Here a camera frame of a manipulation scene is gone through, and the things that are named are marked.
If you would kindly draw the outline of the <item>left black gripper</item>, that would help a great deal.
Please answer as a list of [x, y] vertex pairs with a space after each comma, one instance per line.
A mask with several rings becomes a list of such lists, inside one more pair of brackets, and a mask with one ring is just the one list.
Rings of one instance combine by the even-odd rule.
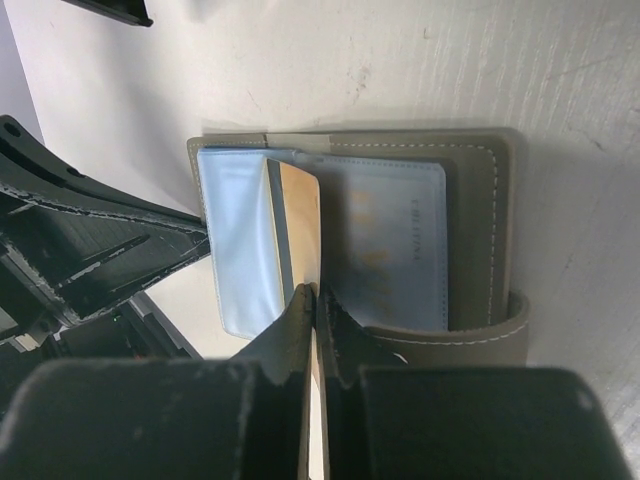
[[147, 294], [136, 295], [209, 254], [199, 218], [81, 174], [9, 115], [1, 192], [3, 344], [46, 358], [200, 357]]

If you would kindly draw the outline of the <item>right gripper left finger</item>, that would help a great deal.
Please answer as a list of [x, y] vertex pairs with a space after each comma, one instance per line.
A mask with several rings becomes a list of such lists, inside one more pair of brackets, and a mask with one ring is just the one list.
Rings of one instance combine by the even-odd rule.
[[55, 360], [1, 425], [5, 479], [304, 479], [315, 295], [226, 360]]

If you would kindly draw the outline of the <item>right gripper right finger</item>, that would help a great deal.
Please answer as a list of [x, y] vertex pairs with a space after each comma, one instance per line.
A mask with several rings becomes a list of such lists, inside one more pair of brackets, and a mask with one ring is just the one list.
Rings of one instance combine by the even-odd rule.
[[626, 479], [599, 400], [553, 368], [405, 362], [325, 291], [315, 321], [329, 479]]

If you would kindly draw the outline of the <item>black plastic card tray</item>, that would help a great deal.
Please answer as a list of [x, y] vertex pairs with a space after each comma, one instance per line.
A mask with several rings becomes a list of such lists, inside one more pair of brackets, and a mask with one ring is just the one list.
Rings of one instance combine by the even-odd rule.
[[130, 25], [149, 28], [153, 20], [149, 17], [144, 0], [65, 0], [67, 3]]

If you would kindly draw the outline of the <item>gold card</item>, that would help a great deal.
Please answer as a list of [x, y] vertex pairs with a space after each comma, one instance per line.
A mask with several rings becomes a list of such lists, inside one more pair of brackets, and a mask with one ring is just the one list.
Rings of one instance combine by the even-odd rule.
[[[293, 298], [300, 284], [311, 287], [312, 298], [320, 293], [321, 214], [319, 183], [315, 176], [269, 156], [265, 160], [273, 209], [283, 303]], [[319, 386], [316, 334], [310, 336], [308, 476], [323, 479], [324, 433]]]

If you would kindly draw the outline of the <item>silver VIP card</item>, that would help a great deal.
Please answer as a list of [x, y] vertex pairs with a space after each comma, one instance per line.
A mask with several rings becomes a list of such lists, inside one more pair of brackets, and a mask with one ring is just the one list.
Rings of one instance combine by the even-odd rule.
[[327, 156], [323, 272], [363, 327], [448, 328], [446, 174], [434, 162]]

